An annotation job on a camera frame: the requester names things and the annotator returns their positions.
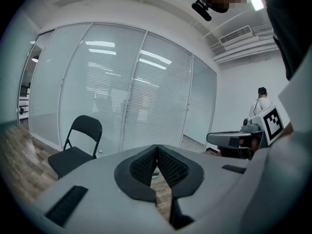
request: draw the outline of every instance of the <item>ceiling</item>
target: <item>ceiling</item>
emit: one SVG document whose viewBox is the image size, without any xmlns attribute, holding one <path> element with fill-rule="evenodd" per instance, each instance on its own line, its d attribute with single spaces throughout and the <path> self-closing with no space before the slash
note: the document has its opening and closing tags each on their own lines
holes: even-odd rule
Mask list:
<svg viewBox="0 0 312 234">
<path fill-rule="evenodd" d="M 50 15 L 60 7 L 83 0 L 28 0 L 24 10 L 39 28 L 49 20 Z M 210 10 L 212 20 L 205 21 L 191 8 L 196 0 L 134 0 L 169 11 L 183 19 L 206 37 L 210 46 L 218 44 L 218 39 L 238 28 L 249 25 L 251 28 L 270 23 L 265 9 L 255 11 L 251 3 L 232 4 L 227 13 Z"/>
</svg>

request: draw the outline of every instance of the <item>chair seat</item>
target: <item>chair seat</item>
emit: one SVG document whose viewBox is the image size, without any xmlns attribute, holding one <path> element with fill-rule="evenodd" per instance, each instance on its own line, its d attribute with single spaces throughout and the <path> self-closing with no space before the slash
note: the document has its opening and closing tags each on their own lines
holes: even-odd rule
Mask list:
<svg viewBox="0 0 312 234">
<path fill-rule="evenodd" d="M 91 155 L 75 146 L 48 157 L 49 165 L 59 177 L 64 177 L 90 160 Z"/>
</svg>

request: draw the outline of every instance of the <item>black cap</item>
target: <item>black cap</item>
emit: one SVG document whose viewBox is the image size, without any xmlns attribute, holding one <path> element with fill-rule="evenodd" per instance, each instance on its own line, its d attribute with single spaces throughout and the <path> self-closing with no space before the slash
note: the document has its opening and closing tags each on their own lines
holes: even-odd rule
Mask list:
<svg viewBox="0 0 312 234">
<path fill-rule="evenodd" d="M 266 95 L 267 94 L 267 89 L 264 88 L 264 87 L 258 88 L 258 94 Z"/>
</svg>

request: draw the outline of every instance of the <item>chair backrest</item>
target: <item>chair backrest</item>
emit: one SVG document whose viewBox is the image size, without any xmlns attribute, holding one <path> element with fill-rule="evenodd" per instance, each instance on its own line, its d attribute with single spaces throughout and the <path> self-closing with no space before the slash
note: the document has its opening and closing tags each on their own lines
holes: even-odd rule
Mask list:
<svg viewBox="0 0 312 234">
<path fill-rule="evenodd" d="M 102 125 L 99 122 L 99 120 L 92 118 L 90 116 L 87 116 L 87 115 L 78 116 L 74 120 L 72 127 L 69 130 L 67 139 L 65 141 L 64 150 L 66 148 L 67 143 L 69 143 L 71 146 L 71 143 L 69 141 L 69 135 L 70 135 L 72 130 L 76 130 L 78 132 L 84 133 L 87 136 L 94 139 L 94 141 L 96 142 L 96 146 L 95 146 L 94 152 L 93 152 L 93 158 L 94 158 L 96 151 L 97 151 L 97 148 L 98 148 L 98 143 L 99 143 L 101 136 L 102 136 Z"/>
</svg>

